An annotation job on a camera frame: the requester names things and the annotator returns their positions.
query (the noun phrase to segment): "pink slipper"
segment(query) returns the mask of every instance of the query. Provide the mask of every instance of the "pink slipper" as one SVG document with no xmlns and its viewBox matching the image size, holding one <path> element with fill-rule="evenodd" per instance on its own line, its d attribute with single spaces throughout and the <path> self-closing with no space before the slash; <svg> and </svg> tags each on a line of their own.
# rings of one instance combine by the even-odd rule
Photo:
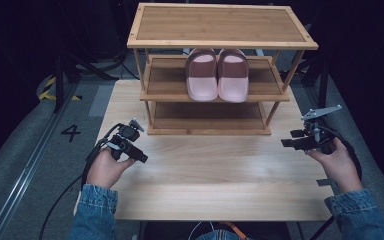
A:
<svg viewBox="0 0 384 240">
<path fill-rule="evenodd" d="M 186 85 L 195 101 L 217 98 L 217 58 L 212 49 L 194 49 L 186 60 Z"/>
<path fill-rule="evenodd" d="M 223 49 L 218 60 L 218 94 L 228 102 L 245 102 L 248 98 L 249 67 L 239 49 Z"/>
</svg>

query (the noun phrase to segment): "hand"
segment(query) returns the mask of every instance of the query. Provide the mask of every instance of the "hand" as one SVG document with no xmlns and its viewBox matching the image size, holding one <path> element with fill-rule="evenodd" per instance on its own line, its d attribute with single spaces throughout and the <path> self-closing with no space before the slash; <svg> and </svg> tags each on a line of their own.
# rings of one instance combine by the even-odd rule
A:
<svg viewBox="0 0 384 240">
<path fill-rule="evenodd" d="M 333 140 L 333 153 L 326 155 L 316 150 L 307 151 L 306 154 L 322 164 L 328 177 L 339 185 L 341 192 L 351 192 L 363 189 L 357 170 L 347 148 L 338 138 Z"/>
<path fill-rule="evenodd" d="M 104 148 L 99 152 L 93 162 L 89 173 L 87 174 L 86 182 L 88 184 L 110 189 L 118 179 L 120 179 L 121 174 L 127 168 L 132 166 L 134 162 L 135 160 L 132 158 L 117 162 L 111 156 L 111 149 Z"/>
</svg>

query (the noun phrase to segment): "sleeve cuff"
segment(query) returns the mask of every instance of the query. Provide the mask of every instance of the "sleeve cuff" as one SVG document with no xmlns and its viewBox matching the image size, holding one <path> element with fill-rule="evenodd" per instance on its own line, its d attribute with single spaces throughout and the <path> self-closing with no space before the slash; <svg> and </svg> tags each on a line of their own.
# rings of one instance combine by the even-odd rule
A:
<svg viewBox="0 0 384 240">
<path fill-rule="evenodd" d="M 368 189 L 341 193 L 325 199 L 325 204 L 332 215 L 355 212 L 363 209 L 377 208 L 377 205 Z"/>
<path fill-rule="evenodd" d="M 102 207 L 111 210 L 115 213 L 118 202 L 117 191 L 112 191 L 107 188 L 85 184 L 83 185 L 79 203 Z"/>
</svg>

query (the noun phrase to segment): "floor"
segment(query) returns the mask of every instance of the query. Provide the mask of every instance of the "floor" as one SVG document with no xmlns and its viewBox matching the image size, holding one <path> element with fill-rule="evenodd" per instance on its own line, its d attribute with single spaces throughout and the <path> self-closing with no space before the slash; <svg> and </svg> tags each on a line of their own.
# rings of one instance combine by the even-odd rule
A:
<svg viewBox="0 0 384 240">
<path fill-rule="evenodd" d="M 289 69 L 293 54 L 282 52 L 278 60 L 280 70 Z M 106 64 L 109 63 L 103 62 L 97 66 Z M 124 66 L 107 73 L 120 79 L 134 79 L 132 74 L 137 75 L 137 70 L 133 53 L 128 53 Z M 43 80 L 38 93 L 47 81 Z M 0 239 L 39 238 L 48 211 L 61 192 L 83 170 L 84 159 L 95 144 L 113 85 L 114 81 L 101 80 L 93 74 L 82 74 L 79 84 L 66 84 L 65 88 L 67 95 L 72 93 L 80 96 L 81 100 L 66 101 L 58 114 L 53 113 L 54 101 L 42 100 L 8 138 L 0 151 Z M 302 113 L 316 108 L 317 84 L 312 88 L 304 88 L 299 80 L 294 79 L 291 88 Z M 330 79 L 327 106 L 337 104 L 344 108 L 331 114 L 328 117 L 329 123 L 354 145 L 363 167 L 363 184 L 372 190 L 384 213 L 384 176 Z M 75 134 L 70 141 L 71 135 L 63 132 L 70 133 L 73 130 L 80 133 Z M 43 239 L 67 237 L 79 185 L 76 183 L 69 188 L 56 205 L 46 224 Z M 139 221 L 117 223 L 118 239 L 131 240 L 133 236 L 139 235 Z M 302 239 L 302 236 L 310 239 L 322 224 L 291 222 L 288 223 L 288 230 L 292 239 Z M 340 239 L 336 224 L 330 225 L 319 239 Z"/>
</svg>

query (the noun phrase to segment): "person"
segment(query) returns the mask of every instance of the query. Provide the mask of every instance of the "person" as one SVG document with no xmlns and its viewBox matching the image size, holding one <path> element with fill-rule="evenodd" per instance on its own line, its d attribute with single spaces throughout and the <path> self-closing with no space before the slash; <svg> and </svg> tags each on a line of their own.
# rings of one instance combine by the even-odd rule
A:
<svg viewBox="0 0 384 240">
<path fill-rule="evenodd" d="M 305 153 L 318 161 L 339 186 L 341 193 L 327 198 L 325 204 L 339 226 L 342 239 L 384 239 L 384 218 L 370 191 L 363 187 L 346 147 L 335 138 L 332 150 L 329 155 L 316 150 Z M 116 238 L 117 192 L 110 188 L 133 163 L 132 159 L 116 162 L 108 148 L 99 153 L 83 187 L 69 239 Z M 225 240 L 240 239 L 232 232 L 222 231 L 222 234 Z M 218 237 L 220 232 L 215 230 L 196 239 Z"/>
</svg>

